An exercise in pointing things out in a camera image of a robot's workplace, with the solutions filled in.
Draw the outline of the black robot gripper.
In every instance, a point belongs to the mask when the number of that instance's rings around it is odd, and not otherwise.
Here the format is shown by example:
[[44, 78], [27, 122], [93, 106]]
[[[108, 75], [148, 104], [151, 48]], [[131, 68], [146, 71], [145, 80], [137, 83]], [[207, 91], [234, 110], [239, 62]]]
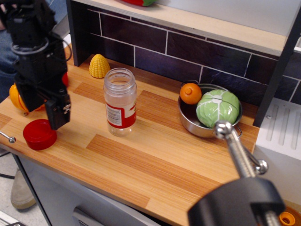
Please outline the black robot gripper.
[[45, 104], [50, 127], [58, 130], [70, 121], [71, 100], [62, 76], [67, 72], [62, 39], [44, 39], [30, 48], [14, 44], [17, 90], [29, 112]]

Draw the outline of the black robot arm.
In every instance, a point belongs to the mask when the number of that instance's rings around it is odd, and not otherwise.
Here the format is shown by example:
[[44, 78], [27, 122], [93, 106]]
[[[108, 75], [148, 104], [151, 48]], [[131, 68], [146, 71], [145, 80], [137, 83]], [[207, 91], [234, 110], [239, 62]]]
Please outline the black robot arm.
[[10, 33], [18, 56], [15, 84], [26, 108], [44, 105], [53, 130], [70, 121], [71, 100], [63, 83], [69, 60], [63, 39], [53, 32], [54, 11], [43, 0], [2, 0], [0, 19]]

